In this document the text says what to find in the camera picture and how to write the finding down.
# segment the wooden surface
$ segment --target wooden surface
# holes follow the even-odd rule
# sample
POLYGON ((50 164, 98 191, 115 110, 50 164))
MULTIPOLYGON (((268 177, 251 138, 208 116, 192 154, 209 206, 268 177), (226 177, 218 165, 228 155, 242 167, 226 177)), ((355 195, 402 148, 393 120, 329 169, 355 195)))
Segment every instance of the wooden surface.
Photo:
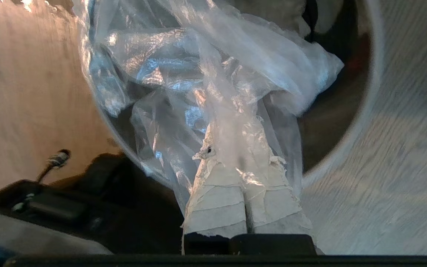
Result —
POLYGON ((326 254, 427 254, 427 1, 382 1, 370 124, 302 201, 326 254))
POLYGON ((117 152, 80 71, 75 21, 43 7, 0 1, 0 188, 34 179, 62 148, 72 158, 48 182, 117 152))
MULTIPOLYGON (((384 74, 367 127, 302 198, 329 254, 427 254, 427 1, 380 4, 384 74)), ((73 158, 48 181, 117 151, 81 75, 75 21, 30 7, 0 2, 0 188, 61 148, 73 158)))

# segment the crumpled plastic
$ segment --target crumpled plastic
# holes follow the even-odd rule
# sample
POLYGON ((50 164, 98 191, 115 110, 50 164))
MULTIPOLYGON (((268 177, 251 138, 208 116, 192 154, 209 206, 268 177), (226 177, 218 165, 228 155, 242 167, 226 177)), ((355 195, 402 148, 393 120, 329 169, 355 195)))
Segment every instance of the crumpled plastic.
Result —
POLYGON ((117 116, 134 103, 138 164, 169 179, 181 210, 207 126, 219 161, 241 169, 242 154, 251 151, 242 128, 255 116, 300 193, 295 118, 343 67, 303 39, 304 25, 281 29, 213 0, 74 0, 74 12, 83 72, 98 104, 117 116))

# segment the gray surface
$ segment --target gray surface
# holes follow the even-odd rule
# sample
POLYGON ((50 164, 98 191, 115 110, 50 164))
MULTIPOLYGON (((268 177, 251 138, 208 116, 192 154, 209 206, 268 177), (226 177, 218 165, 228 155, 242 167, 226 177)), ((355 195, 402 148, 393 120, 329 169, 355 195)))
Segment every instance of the gray surface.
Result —
POLYGON ((384 72, 369 126, 303 208, 326 254, 427 255, 427 1, 378 3, 384 72))
POLYGON ((103 245, 0 215, 0 247, 16 254, 111 254, 103 245))

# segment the beige wall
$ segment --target beige wall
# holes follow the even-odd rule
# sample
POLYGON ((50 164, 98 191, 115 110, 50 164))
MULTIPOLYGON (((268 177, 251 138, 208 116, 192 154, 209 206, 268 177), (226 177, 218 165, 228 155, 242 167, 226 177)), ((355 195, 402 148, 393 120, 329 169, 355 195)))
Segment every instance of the beige wall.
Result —
POLYGON ((31 11, 0 1, 0 188, 34 179, 62 148, 72 159, 47 181, 117 152, 80 71, 74 19, 31 11))

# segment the plastic bag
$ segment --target plastic bag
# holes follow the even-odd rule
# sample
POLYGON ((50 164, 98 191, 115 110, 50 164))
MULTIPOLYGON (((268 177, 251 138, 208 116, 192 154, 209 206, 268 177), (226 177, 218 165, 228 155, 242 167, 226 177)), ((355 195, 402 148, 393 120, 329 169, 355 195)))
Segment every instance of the plastic bag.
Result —
POLYGON ((211 149, 231 168, 269 162, 251 147, 252 138, 265 135, 263 149, 286 160, 287 178, 300 193, 295 116, 335 81, 343 67, 336 56, 223 1, 82 0, 74 11, 96 99, 113 116, 134 103, 141 163, 171 181, 181 210, 199 165, 192 156, 209 124, 211 149), (148 164, 152 158, 160 164, 148 164))

